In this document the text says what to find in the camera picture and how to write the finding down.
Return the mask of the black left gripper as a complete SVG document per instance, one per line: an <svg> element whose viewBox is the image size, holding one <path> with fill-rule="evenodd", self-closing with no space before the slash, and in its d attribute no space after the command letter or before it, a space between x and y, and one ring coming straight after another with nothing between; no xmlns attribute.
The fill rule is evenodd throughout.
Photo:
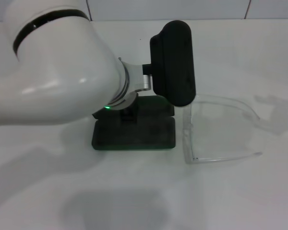
<svg viewBox="0 0 288 230"><path fill-rule="evenodd" d="M137 110L133 110L134 104L138 99L137 94L129 96L124 102L116 106L108 106L92 114L95 119L108 119L119 117L121 114L122 123L136 123L137 122Z"/></svg>

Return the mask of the green glasses case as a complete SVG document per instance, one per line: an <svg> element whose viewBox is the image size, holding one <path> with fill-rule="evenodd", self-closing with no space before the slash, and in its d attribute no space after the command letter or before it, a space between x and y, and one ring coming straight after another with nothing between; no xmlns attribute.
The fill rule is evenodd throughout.
<svg viewBox="0 0 288 230"><path fill-rule="evenodd" d="M174 106L161 96L138 96L133 110L136 123L119 117L96 119L92 146L95 150L166 150L176 146Z"/></svg>

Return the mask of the clear white glasses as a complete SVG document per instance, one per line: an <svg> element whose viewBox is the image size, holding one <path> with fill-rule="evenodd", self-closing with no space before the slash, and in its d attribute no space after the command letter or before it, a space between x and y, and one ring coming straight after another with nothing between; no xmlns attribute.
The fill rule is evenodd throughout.
<svg viewBox="0 0 288 230"><path fill-rule="evenodd" d="M183 109L182 142L187 164L260 156L266 136L260 117L246 103L199 94Z"/></svg>

